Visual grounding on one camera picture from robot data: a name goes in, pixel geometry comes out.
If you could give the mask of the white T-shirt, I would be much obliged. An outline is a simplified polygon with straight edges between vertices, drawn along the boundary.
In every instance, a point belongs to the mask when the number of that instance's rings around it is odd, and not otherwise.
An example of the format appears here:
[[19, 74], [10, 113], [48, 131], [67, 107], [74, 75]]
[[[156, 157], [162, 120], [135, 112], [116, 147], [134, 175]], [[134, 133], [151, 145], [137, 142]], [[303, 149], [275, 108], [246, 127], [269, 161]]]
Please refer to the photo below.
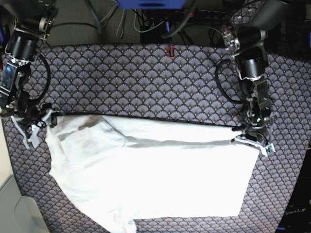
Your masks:
[[237, 216], [257, 148], [230, 127], [115, 116], [61, 116], [47, 128], [50, 175], [111, 233], [136, 219]]

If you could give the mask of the black case OpenArm label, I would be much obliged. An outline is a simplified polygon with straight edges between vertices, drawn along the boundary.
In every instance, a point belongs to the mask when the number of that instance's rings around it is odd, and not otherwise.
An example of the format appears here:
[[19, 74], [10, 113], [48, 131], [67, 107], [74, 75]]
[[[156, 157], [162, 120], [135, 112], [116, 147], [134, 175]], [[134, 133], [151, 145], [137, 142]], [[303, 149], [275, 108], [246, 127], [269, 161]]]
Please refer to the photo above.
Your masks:
[[296, 186], [279, 223], [277, 233], [311, 231], [311, 150], [308, 149]]

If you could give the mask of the patterned purple table cloth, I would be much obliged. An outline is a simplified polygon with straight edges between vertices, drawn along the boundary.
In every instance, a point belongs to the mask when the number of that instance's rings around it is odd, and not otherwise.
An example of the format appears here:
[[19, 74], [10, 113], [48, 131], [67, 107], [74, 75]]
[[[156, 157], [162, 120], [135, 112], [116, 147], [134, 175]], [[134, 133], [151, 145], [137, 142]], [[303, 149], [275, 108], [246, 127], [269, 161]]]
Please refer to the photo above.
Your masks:
[[[52, 79], [44, 101], [65, 113], [159, 118], [235, 126], [242, 108], [221, 95], [213, 78], [224, 49], [165, 45], [80, 45], [45, 48]], [[137, 220], [140, 233], [273, 233], [286, 210], [311, 138], [311, 63], [271, 54], [266, 75], [274, 107], [276, 152], [260, 157], [237, 217]], [[13, 173], [52, 233], [102, 233], [49, 175], [44, 141], [26, 149], [10, 119], [2, 121]]]

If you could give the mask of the red table clamp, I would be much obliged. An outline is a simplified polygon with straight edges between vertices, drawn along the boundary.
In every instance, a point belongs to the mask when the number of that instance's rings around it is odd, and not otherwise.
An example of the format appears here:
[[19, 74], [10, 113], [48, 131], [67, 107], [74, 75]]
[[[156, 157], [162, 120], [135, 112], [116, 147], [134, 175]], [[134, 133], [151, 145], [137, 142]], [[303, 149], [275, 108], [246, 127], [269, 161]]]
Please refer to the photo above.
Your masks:
[[175, 57], [175, 49], [174, 46], [167, 47], [168, 57], [173, 59]]

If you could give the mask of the black power strip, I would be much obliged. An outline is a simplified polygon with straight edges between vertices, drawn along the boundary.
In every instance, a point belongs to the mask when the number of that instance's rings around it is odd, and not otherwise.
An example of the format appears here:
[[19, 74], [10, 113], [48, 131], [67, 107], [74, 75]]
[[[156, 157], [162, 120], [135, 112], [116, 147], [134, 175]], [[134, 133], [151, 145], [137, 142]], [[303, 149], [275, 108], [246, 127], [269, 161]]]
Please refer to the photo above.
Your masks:
[[221, 19], [226, 17], [226, 12], [223, 11], [209, 11], [209, 10], [195, 10], [193, 17], [196, 18], [211, 18]]

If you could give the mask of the blue box overhead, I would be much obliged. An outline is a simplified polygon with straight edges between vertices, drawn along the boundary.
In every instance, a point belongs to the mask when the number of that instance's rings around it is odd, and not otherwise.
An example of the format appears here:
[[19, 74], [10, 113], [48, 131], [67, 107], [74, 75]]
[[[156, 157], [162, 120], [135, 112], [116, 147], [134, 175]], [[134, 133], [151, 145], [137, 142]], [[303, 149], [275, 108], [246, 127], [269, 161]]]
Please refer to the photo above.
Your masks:
[[117, 0], [123, 9], [181, 9], [185, 0]]

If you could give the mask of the black box behind table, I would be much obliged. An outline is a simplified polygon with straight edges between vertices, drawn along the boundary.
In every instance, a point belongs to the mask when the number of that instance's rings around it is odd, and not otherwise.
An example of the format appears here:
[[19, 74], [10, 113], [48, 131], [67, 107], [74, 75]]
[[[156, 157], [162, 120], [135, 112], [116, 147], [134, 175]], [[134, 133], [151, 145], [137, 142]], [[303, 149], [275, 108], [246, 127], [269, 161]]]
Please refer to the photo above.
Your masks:
[[168, 31], [166, 29], [166, 23], [160, 18], [150, 18], [147, 22], [142, 23], [139, 31], [147, 31], [140, 33], [140, 42], [142, 44], [163, 44], [166, 43], [166, 39], [161, 36], [166, 34]]

